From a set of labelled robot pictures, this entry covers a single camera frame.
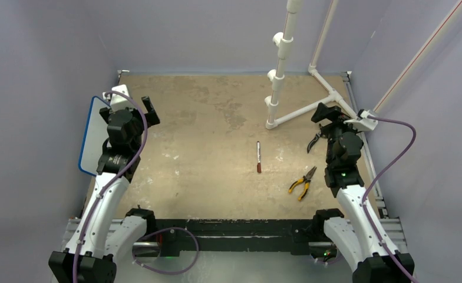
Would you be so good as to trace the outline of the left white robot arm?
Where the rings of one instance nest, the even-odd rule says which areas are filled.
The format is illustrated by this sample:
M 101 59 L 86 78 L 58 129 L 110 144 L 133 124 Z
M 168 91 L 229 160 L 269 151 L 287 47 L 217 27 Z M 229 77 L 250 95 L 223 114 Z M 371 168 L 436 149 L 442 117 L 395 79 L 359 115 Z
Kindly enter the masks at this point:
M 142 97 L 142 110 L 126 94 L 108 91 L 105 96 L 110 103 L 98 111 L 105 137 L 96 141 L 101 151 L 94 190 L 71 239 L 48 260 L 57 282 L 114 282 L 117 262 L 135 240 L 150 241 L 157 233 L 154 213 L 148 209 L 131 209 L 114 232 L 110 226 L 140 162 L 147 130 L 160 119 L 150 97 Z

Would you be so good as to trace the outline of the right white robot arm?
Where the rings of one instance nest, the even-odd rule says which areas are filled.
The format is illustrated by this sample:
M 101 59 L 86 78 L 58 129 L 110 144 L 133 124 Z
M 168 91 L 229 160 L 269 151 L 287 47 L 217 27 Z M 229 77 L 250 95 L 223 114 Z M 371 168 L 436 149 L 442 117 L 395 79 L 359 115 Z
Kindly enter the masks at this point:
M 317 211 L 313 235 L 335 244 L 351 268 L 353 282 L 415 282 L 414 260 L 400 251 L 385 231 L 357 166 L 364 145 L 359 133 L 375 129 L 379 119 L 366 110 L 352 119 L 338 106 L 319 103 L 311 120 L 317 123 L 325 119 L 329 123 L 320 128 L 328 139 L 325 183 L 343 214 L 337 209 Z

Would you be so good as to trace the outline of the red whiteboard marker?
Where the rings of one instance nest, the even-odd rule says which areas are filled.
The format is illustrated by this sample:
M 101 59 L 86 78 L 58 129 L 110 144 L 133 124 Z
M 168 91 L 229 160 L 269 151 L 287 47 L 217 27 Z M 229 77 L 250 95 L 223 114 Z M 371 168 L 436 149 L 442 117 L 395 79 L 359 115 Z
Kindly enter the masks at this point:
M 261 145 L 260 145 L 260 141 L 257 141 L 256 142 L 256 153 L 257 153 L 257 166 L 256 166 L 256 170 L 258 173 L 261 173 L 262 172 L 262 168 L 261 168 Z

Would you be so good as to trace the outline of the blue framed whiteboard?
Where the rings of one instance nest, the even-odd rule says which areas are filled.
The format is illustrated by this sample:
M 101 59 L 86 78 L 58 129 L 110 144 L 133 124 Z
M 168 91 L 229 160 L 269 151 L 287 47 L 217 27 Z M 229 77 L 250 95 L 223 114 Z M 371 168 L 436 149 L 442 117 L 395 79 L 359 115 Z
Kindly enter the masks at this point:
M 102 146 L 108 137 L 107 123 L 100 115 L 102 108 L 109 108 L 108 103 L 101 97 L 93 96 L 78 159 L 78 168 L 91 176 L 97 175 L 98 160 L 102 155 Z

